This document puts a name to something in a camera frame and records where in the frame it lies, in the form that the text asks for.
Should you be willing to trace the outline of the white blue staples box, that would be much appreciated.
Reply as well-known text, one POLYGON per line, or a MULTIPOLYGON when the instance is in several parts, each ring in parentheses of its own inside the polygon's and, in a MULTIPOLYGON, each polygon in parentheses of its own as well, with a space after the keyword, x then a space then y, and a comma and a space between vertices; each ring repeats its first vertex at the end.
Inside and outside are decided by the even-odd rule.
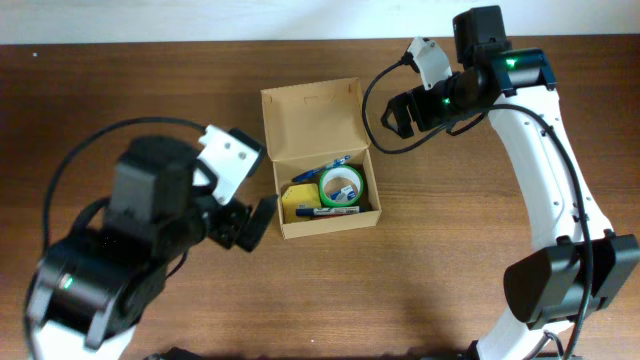
POLYGON ((336 203, 346 203, 356 197, 356 191, 351 185, 343 187, 341 190, 332 193, 330 199, 336 203))

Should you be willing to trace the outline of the green tape roll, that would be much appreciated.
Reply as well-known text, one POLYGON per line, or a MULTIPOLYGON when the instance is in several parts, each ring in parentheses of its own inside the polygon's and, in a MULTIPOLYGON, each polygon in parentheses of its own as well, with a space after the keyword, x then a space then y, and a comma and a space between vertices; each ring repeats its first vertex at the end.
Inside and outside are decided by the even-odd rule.
POLYGON ((342 165, 326 170, 319 181, 321 202, 328 207, 348 207, 355 205, 363 194, 364 181, 360 173, 353 167, 342 165), (356 191, 356 197, 346 203, 336 203, 330 199, 330 195, 351 185, 356 191))

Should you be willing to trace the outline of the blue white board marker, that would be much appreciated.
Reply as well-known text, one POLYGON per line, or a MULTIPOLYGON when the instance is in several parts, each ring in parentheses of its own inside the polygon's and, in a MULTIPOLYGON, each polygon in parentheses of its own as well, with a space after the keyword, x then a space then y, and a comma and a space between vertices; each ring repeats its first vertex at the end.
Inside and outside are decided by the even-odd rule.
POLYGON ((359 206, 329 207, 329 208, 299 208, 295 210, 298 217, 320 217, 359 214, 362 210, 359 206))

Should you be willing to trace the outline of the brown cardboard box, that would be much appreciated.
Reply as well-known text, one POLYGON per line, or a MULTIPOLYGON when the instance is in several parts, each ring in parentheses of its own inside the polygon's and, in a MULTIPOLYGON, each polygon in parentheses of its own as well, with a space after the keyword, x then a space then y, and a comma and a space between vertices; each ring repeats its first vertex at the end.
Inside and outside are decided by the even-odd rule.
POLYGON ((298 221, 279 205, 282 236, 289 240, 376 225, 382 208, 361 118, 360 81, 346 78, 263 89, 261 100, 268 155, 281 198, 295 176, 346 155, 347 165, 363 179, 356 204, 365 210, 359 214, 298 221))

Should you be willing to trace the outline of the blue ballpoint pen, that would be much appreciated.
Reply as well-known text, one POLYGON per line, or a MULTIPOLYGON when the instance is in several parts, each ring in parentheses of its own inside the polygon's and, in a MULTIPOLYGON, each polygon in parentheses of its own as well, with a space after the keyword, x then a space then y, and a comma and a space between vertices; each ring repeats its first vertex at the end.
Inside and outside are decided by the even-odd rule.
POLYGON ((303 182, 303 181, 309 180, 309 179, 313 178, 314 176, 316 176, 316 175, 318 175, 318 174, 320 174, 320 173, 322 173, 322 172, 324 172, 326 170, 330 170, 330 169, 345 165, 347 163, 347 161, 350 160, 350 159, 351 159, 350 155, 345 155, 344 157, 341 157, 341 158, 333 160, 331 163, 328 163, 326 165, 320 166, 318 168, 314 168, 314 169, 308 170, 308 171, 306 171, 306 172, 304 172, 304 173, 302 173, 300 175, 295 176, 292 179, 292 182, 293 183, 299 183, 299 182, 303 182))

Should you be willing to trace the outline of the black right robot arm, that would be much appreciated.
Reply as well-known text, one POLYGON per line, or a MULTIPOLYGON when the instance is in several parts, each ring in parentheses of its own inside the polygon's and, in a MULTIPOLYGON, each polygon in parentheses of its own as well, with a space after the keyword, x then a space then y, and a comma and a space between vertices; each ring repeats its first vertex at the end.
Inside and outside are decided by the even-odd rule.
POLYGON ((470 359, 532 359, 562 331, 578 337, 606 309, 639 263, 639 243, 619 235, 595 202, 566 135, 557 81, 546 54, 516 49, 498 6, 453 21, 460 71, 431 39, 412 40, 401 63, 421 77, 393 97, 382 125, 458 135, 488 120, 502 141, 525 201, 533 252, 503 276, 505 312, 467 350, 470 359))

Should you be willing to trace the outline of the yellow spiral notepad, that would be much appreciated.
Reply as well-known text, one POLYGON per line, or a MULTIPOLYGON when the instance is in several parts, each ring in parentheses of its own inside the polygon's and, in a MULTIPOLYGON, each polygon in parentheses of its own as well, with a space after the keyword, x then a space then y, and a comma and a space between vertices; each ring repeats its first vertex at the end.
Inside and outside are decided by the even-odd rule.
POLYGON ((314 183, 290 186, 281 197, 285 223, 303 221, 296 215, 297 209, 321 208, 319 188, 314 183))

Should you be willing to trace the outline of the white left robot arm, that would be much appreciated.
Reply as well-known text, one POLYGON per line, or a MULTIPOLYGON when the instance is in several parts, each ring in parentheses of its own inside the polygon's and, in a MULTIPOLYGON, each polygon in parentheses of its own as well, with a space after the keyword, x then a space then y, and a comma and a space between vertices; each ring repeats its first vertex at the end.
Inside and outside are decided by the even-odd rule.
POLYGON ((263 156, 238 130, 205 135, 197 146, 134 139, 110 195, 83 209, 38 263, 24 312, 32 357, 116 359, 192 247, 210 239, 254 250, 277 199, 249 206, 235 192, 263 156))

